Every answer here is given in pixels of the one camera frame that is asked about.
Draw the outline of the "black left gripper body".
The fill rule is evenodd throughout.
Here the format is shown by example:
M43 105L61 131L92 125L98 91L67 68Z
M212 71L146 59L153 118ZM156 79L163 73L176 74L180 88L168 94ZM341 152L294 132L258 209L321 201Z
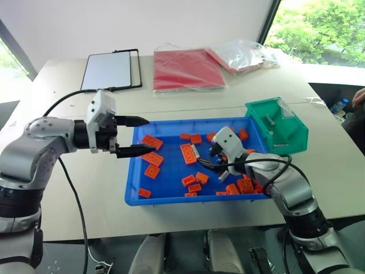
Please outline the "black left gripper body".
M108 151L111 154L116 153L118 148L117 121L114 116L98 123L96 131L96 147L98 150Z

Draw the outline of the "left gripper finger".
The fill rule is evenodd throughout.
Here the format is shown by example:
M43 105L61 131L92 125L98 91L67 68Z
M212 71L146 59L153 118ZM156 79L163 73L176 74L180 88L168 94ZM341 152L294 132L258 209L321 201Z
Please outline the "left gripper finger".
M139 127L149 124L149 121L139 116L115 116L115 121L118 126Z
M120 147L116 144L117 158L135 158L153 152L156 148L146 144L133 144L129 147Z

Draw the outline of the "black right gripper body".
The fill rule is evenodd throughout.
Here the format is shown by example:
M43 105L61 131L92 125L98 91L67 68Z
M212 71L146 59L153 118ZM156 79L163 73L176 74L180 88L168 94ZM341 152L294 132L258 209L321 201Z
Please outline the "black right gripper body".
M210 157L210 162L213 164L220 164L221 166L227 167L228 160L226 158L226 155L223 153L223 148L218 143L215 143L212 146L218 147L218 155Z

